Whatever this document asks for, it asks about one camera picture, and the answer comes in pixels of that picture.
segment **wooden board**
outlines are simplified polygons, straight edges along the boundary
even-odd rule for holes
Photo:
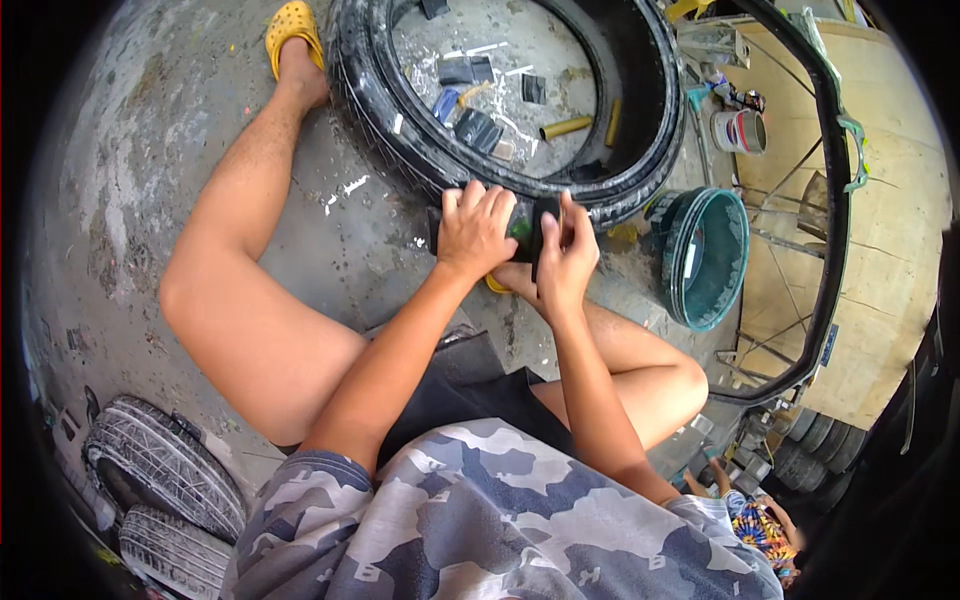
[[[851,242],[834,317],[839,331],[833,354],[803,405],[869,429],[906,373],[936,299],[941,230],[950,214],[947,166],[923,94],[890,39],[839,21],[820,21],[818,26],[843,78],[844,105],[866,131],[871,179],[852,197]],[[755,22],[737,28],[812,88],[800,64],[766,29]],[[766,97],[767,153],[737,155],[737,168],[741,183],[770,190],[817,141],[820,127],[813,98],[763,52],[752,50],[750,70],[727,68],[725,73],[738,89],[756,89]],[[848,141],[854,173],[856,151],[852,139]],[[800,198],[817,170],[826,172],[821,150],[781,193]],[[756,193],[744,196],[746,204],[758,204],[761,198]],[[796,204],[780,200],[768,207],[797,210]],[[795,229],[787,237],[801,244],[819,241]],[[773,247],[756,235],[750,248],[741,329],[765,340],[796,322],[798,313],[812,312],[823,261]],[[797,325],[768,345],[798,357],[803,342],[804,330]],[[737,361],[743,368],[768,375],[786,368],[762,349],[747,353],[749,347],[740,341]]]

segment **green bucket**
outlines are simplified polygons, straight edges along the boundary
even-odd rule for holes
[[[750,224],[743,202],[717,187],[671,190],[644,215],[663,306],[694,331],[713,329],[736,301],[747,272]]]

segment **camouflage shirt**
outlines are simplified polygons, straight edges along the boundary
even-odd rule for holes
[[[660,507],[500,419],[404,446],[376,483],[310,450],[257,495],[224,600],[781,598],[722,500]]]

